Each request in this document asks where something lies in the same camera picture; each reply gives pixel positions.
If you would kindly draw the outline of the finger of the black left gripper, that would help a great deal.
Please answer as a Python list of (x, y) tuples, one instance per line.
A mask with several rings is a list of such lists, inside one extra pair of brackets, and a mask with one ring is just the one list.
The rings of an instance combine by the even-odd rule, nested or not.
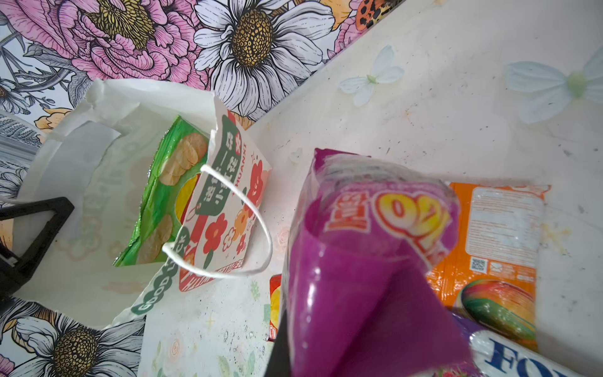
[(66, 197), (16, 204), (1, 209), (2, 221), (44, 212), (52, 214), (22, 256), (13, 253), (1, 241), (1, 297), (13, 295), (30, 281), (73, 210), (73, 204)]

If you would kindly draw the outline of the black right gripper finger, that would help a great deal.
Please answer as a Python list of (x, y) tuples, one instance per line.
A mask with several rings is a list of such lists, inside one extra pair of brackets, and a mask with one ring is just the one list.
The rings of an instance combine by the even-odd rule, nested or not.
[(269, 358), (264, 377), (291, 377), (290, 350), (287, 320), (280, 322), (276, 342)]

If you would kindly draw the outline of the purple snack packet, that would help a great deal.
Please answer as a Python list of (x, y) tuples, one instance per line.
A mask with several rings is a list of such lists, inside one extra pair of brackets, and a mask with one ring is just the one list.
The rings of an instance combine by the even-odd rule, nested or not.
[(471, 359), (428, 274), (455, 248), (460, 203), (395, 163), (314, 152), (283, 274), (293, 376), (411, 376)]

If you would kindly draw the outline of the white floral paper bag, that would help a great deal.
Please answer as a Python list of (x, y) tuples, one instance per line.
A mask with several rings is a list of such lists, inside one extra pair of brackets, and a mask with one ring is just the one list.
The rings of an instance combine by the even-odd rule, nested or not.
[[(209, 137), (184, 221), (163, 261), (117, 267), (138, 220), (149, 168), (177, 117)], [(17, 296), (92, 328), (138, 317), (155, 325), (199, 320), (236, 278), (269, 257), (259, 243), (271, 165), (214, 94), (147, 79), (95, 82), (48, 136), (19, 197), (74, 206)]]

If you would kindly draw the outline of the green Lays chips bag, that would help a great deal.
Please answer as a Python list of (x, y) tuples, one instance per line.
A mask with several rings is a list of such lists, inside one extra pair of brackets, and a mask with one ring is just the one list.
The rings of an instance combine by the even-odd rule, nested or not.
[(205, 133), (177, 117), (154, 155), (138, 220), (115, 266), (163, 261), (162, 247), (175, 240), (182, 226), (208, 147)]

